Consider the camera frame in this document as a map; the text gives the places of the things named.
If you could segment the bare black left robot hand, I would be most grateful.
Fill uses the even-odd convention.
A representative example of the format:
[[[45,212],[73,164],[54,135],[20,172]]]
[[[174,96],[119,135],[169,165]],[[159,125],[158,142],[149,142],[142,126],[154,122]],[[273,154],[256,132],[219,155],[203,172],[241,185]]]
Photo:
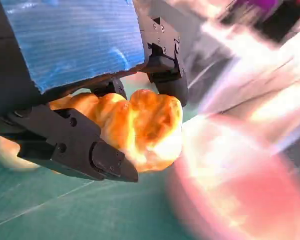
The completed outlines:
[[[137,182],[182,147],[178,32],[131,0],[0,0],[0,153]]]

